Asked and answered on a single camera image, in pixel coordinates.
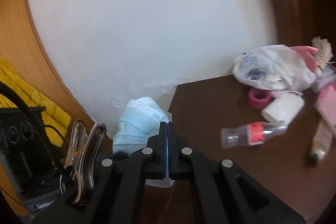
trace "pink tape roll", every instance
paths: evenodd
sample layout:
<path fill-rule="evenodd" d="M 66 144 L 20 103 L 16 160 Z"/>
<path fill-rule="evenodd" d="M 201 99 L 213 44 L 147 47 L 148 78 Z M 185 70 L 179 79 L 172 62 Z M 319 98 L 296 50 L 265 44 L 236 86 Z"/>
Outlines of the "pink tape roll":
<path fill-rule="evenodd" d="M 258 90 L 255 88 L 249 91 L 249 103 L 255 108 L 266 107 L 271 100 L 271 92 L 269 90 Z"/>

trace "yellow towel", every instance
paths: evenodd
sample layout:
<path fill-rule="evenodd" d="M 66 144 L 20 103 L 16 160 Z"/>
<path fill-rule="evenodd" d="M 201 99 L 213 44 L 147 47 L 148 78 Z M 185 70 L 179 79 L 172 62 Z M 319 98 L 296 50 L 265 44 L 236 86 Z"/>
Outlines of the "yellow towel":
<path fill-rule="evenodd" d="M 0 81 L 4 82 L 14 90 L 28 106 L 45 106 L 46 109 L 41 113 L 45 124 L 50 124 L 58 129 L 65 137 L 71 122 L 69 114 L 65 113 L 53 101 L 49 100 L 42 93 L 24 81 L 18 72 L 0 56 Z M 16 107 L 10 100 L 0 94 L 0 107 Z M 54 145 L 62 146 L 63 140 L 51 128 L 46 128 L 46 133 Z"/>

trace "white wall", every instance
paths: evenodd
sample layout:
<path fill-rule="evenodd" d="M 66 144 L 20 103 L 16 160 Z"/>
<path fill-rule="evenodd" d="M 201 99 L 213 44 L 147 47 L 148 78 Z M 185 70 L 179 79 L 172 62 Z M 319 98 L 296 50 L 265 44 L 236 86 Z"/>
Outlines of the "white wall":
<path fill-rule="evenodd" d="M 231 74 L 276 43 L 270 0 L 29 0 L 64 83 L 111 135 L 130 99 L 167 110 L 176 85 Z"/>

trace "crumpled plastic bag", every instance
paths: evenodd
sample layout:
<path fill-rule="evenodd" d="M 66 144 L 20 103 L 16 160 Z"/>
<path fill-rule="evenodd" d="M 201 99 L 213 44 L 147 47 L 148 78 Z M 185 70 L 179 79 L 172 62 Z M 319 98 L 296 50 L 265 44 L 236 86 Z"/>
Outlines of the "crumpled plastic bag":
<path fill-rule="evenodd" d="M 160 122 L 169 122 L 169 118 L 152 98 L 130 100 L 118 121 L 113 153 L 121 151 L 130 155 L 146 147 L 148 138 L 159 134 Z"/>
<path fill-rule="evenodd" d="M 304 59 L 285 45 L 259 47 L 234 59 L 234 77 L 261 90 L 305 90 L 315 81 Z"/>

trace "metal clamp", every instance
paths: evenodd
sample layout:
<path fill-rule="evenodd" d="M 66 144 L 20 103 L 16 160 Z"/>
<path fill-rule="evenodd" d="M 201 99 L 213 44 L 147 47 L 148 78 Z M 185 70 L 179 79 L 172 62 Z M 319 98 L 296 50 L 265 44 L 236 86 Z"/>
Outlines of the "metal clamp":
<path fill-rule="evenodd" d="M 71 172 L 70 177 L 74 181 L 77 180 L 78 193 L 74 204 L 87 204 L 95 187 L 93 169 L 106 133 L 107 129 L 103 123 L 95 123 L 89 135 L 86 133 L 86 127 L 82 120 L 76 120 L 73 124 L 64 168 Z M 67 184 L 62 176 L 59 181 L 61 192 L 64 193 L 67 190 Z"/>

